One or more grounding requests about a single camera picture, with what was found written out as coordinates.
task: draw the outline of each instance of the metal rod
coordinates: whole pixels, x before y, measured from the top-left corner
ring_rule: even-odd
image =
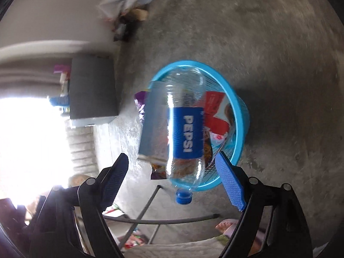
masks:
[[[158,191],[161,187],[162,187],[161,185],[159,185],[159,184],[157,185],[152,196],[149,198],[149,200],[146,203],[146,205],[144,206],[143,210],[140,212],[139,216],[137,217],[137,220],[140,220],[143,217],[143,215],[146,213],[146,211],[148,210],[150,204],[152,203],[155,195],[158,193]],[[104,219],[109,219],[109,217],[111,217],[111,216],[104,216]],[[130,227],[130,229],[128,230],[128,232],[124,236],[124,238],[119,243],[119,245],[118,245],[119,249],[121,249],[123,247],[123,245],[127,242],[127,240],[129,239],[129,237],[131,236],[132,232],[135,230],[137,225],[138,225],[138,223],[133,223],[133,225]]]
[[[173,219],[173,220],[137,220],[137,219],[128,219],[128,218],[117,218],[112,216],[104,215],[104,219],[111,220],[111,221],[118,221],[118,222],[125,222],[125,223],[133,223],[133,224],[144,224],[144,225],[170,225],[170,224],[183,224],[183,223],[191,223],[191,222],[198,222],[204,221],[209,219],[219,218],[219,213],[214,213],[211,215],[205,215],[201,217],[193,217],[193,218],[184,218],[184,219]]]
[[[155,238],[155,235],[157,234],[157,232],[158,232],[158,230],[159,230],[159,228],[160,228],[160,224],[159,225],[157,225],[156,227],[155,227],[155,229],[154,229],[154,231],[153,231],[153,234],[152,234],[152,236],[150,237],[150,239],[149,239],[149,241],[148,241],[148,245],[150,245],[150,244],[152,244],[152,242],[153,242],[153,240],[154,240],[154,238]]]

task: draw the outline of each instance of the snack package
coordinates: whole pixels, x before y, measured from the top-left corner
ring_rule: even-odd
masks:
[[[143,124],[144,121],[144,101],[147,95],[147,91],[140,91],[134,95],[135,104],[137,110],[139,111],[139,119],[140,122]]]
[[[232,138],[234,114],[228,97],[223,92],[207,91],[204,108],[204,126],[210,132],[213,147]]]

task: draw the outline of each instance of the blue gripper pad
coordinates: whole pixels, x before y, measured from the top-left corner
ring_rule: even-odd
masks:
[[[100,210],[102,212],[114,203],[118,190],[127,174],[128,166],[128,156],[121,153],[101,182],[102,198],[100,202]]]
[[[245,200],[245,183],[248,182],[247,175],[242,168],[233,166],[223,151],[216,155],[215,167],[230,202],[242,212],[247,204]]]

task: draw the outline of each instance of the gray floor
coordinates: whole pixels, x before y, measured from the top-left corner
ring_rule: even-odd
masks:
[[[326,0],[154,0],[149,18],[121,47],[117,67],[120,115],[95,130],[101,166],[120,152],[130,169],[116,202],[136,217],[156,184],[146,219],[221,212],[238,218],[222,185],[197,193],[188,206],[171,199],[167,182],[151,181],[136,161],[141,125],[134,93],[163,66],[192,59],[218,70],[246,102],[251,127],[239,166],[263,183],[289,182],[307,217],[314,245],[343,217],[344,28]],[[219,220],[163,226],[154,243],[217,235]],[[149,235],[153,227],[140,227]]]

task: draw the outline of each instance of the clear plastic bottle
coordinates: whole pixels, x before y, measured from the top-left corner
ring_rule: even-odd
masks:
[[[189,204],[205,170],[203,109],[206,80],[196,68],[176,68],[165,78],[169,107],[166,176],[184,188],[176,202]]]

